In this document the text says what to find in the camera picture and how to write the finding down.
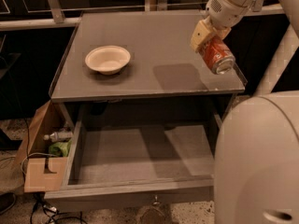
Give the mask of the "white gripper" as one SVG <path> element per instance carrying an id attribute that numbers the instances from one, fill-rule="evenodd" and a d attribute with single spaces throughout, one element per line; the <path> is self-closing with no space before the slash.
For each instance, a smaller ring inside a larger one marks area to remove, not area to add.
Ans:
<path id="1" fill-rule="evenodd" d="M 223 40 L 231 32 L 230 28 L 239 23 L 248 10 L 248 7 L 231 0 L 208 0 L 206 12 L 209 19 L 200 20 L 196 24 L 191 37 L 191 48 L 197 52 L 216 34 L 215 28 L 218 29 L 218 37 Z"/>

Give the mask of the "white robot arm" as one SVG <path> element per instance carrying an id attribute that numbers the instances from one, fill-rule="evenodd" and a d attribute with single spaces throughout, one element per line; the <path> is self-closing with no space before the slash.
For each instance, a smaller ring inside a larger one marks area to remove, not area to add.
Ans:
<path id="1" fill-rule="evenodd" d="M 275 85 L 298 48 L 299 0 L 278 0 L 290 21 L 253 97 L 232 109 L 215 152 L 215 224 L 299 224 L 299 94 Z M 205 46 L 226 37 L 263 0 L 208 0 L 191 38 L 207 67 L 223 73 Z"/>

